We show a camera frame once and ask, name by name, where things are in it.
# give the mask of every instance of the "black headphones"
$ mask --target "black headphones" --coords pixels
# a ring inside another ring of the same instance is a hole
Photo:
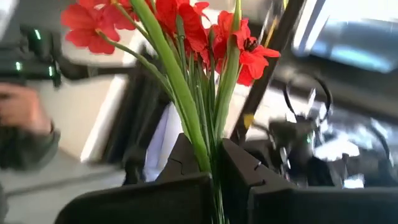
[[[295,73],[307,74],[307,72],[304,71],[304,70],[298,70]],[[325,95],[326,95],[326,113],[325,113],[325,116],[322,119],[319,120],[319,124],[322,124],[322,122],[324,122],[326,119],[329,118],[329,115],[331,113],[331,107],[333,105],[333,97],[332,97],[331,92],[328,89],[326,83],[321,78],[317,77],[316,75],[308,75],[308,77],[310,77],[311,79],[317,81],[320,84],[320,86],[322,87],[322,89],[323,89],[323,91],[325,92]],[[290,88],[293,85],[294,81],[296,81],[296,80],[297,80],[297,77],[292,78],[291,80],[289,80],[287,82],[287,84],[286,84],[286,86],[284,88],[284,98],[285,98],[285,102],[286,102],[286,105],[289,108],[289,110],[294,114],[294,116],[296,118],[298,118],[299,115],[296,114],[296,112],[294,111],[293,106],[292,106],[292,104],[290,102]]]

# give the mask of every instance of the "gray jacket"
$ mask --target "gray jacket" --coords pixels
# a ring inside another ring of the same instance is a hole
[[[0,168],[38,170],[48,164],[57,153],[60,133],[36,136],[16,128],[0,128]],[[4,191],[0,188],[0,223],[7,213]]]

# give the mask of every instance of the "person's hand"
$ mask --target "person's hand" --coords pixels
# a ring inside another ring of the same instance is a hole
[[[31,88],[0,83],[0,125],[32,134],[50,134],[51,119],[45,114],[37,92]]]

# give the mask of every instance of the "red flower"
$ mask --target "red flower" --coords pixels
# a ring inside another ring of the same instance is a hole
[[[206,30],[201,23],[201,15],[194,7],[185,3],[178,9],[184,23],[185,37],[195,52],[202,52],[208,46]]]
[[[241,51],[239,62],[243,66],[238,83],[249,86],[254,80],[262,77],[265,67],[268,66],[265,57],[279,57],[279,52],[259,45],[257,39],[251,37],[247,20],[242,20],[241,29],[233,35]]]
[[[215,33],[213,41],[213,51],[215,60],[223,59],[226,53],[228,38],[231,35],[231,28],[234,14],[222,11],[218,16],[217,25],[212,25],[211,29]]]
[[[124,10],[129,14],[129,16],[135,21],[139,21],[139,17],[134,12],[132,6],[123,6]],[[133,23],[126,18],[117,7],[113,4],[105,6],[104,16],[109,19],[117,29],[135,30],[136,27]]]
[[[203,10],[208,7],[207,2],[198,2],[195,6],[189,5],[189,0],[161,0],[156,1],[157,20],[163,30],[175,39],[177,34],[177,15],[183,21],[185,31],[185,48],[187,54],[190,52],[199,53],[205,63],[209,62],[207,33],[201,17]]]
[[[71,28],[66,39],[77,47],[88,47],[90,52],[112,54],[114,46],[102,39],[101,31],[109,39],[120,41],[119,34],[113,24],[103,18],[103,10],[88,9],[79,4],[72,4],[62,12],[61,22]]]
[[[153,11],[150,0],[146,0],[146,3]],[[104,4],[103,7],[105,18],[109,19],[117,29],[134,30],[136,27],[119,11],[119,9],[117,9],[115,4],[120,4],[132,19],[139,21],[139,18],[134,12],[129,0],[79,0],[79,4],[87,7],[88,9],[92,9],[97,5]]]
[[[211,29],[215,33],[215,40],[213,42],[213,51],[215,59],[218,60],[217,72],[221,73],[224,61],[222,60],[226,54],[228,38],[231,35],[231,28],[233,23],[233,14],[222,11],[218,16],[218,24],[213,25]],[[250,28],[248,27],[248,20],[241,21],[240,30],[233,33],[236,37],[236,43],[241,51],[239,63],[242,65],[241,73],[239,74],[238,84],[249,86],[254,80],[262,77],[263,70],[268,66],[268,61],[264,57],[279,57],[279,52],[271,49],[266,49],[257,44],[257,39],[251,37]]]

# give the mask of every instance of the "sleeve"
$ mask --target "sleeve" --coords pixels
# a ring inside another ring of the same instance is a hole
[[[54,130],[47,136],[38,136],[17,130],[12,147],[0,155],[0,167],[14,170],[38,170],[47,165],[58,150],[60,133]]]

